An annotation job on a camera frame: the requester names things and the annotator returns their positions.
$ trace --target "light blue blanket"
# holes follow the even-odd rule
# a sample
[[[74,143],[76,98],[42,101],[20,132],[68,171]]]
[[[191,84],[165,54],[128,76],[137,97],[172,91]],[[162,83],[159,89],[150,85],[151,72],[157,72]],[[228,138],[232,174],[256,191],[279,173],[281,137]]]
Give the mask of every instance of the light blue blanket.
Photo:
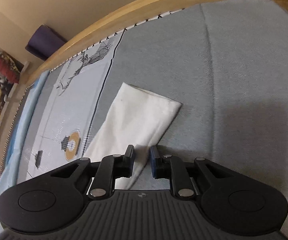
[[[33,88],[30,90],[27,100],[25,102],[20,120],[15,127],[14,134],[10,141],[10,147],[7,152],[8,162],[3,173],[0,176],[0,195],[8,188],[14,186],[17,182],[17,174],[19,161],[21,158],[21,151],[25,140],[26,132],[29,127],[34,108],[43,88],[43,85],[48,77],[49,71],[42,73],[40,78],[35,82]]]

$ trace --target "bed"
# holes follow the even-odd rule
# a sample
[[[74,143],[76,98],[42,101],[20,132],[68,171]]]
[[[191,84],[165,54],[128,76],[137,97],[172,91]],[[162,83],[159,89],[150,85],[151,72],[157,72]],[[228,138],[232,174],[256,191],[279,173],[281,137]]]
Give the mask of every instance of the bed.
[[[39,92],[15,183],[83,156],[126,82],[183,104],[162,152],[207,157],[288,200],[287,2],[137,0],[91,25],[21,77]],[[132,189],[168,187],[145,166]]]

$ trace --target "beige wall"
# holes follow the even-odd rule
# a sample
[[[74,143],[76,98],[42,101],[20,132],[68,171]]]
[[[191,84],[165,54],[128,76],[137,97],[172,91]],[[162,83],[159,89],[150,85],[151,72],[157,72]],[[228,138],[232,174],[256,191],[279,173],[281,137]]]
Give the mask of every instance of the beige wall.
[[[29,38],[46,24],[71,39],[90,24],[134,0],[0,0],[0,48],[36,67],[41,61],[25,51]]]

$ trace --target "red object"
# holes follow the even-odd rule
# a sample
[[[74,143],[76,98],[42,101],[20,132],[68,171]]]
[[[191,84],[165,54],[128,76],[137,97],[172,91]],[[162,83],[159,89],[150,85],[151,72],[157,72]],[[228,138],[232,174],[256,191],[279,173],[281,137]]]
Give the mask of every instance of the red object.
[[[19,70],[14,61],[2,51],[0,51],[0,73],[5,76],[10,83],[19,83]]]

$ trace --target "folded white towel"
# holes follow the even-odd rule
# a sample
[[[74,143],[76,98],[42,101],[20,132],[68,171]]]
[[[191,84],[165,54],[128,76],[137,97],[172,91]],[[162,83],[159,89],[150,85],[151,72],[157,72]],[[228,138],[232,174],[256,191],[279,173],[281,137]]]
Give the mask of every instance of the folded white towel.
[[[149,147],[159,142],[180,106],[169,98],[123,83],[84,157],[99,162],[108,155],[123,155],[129,144],[134,145],[133,175],[115,183],[116,189],[129,189],[147,162]]]

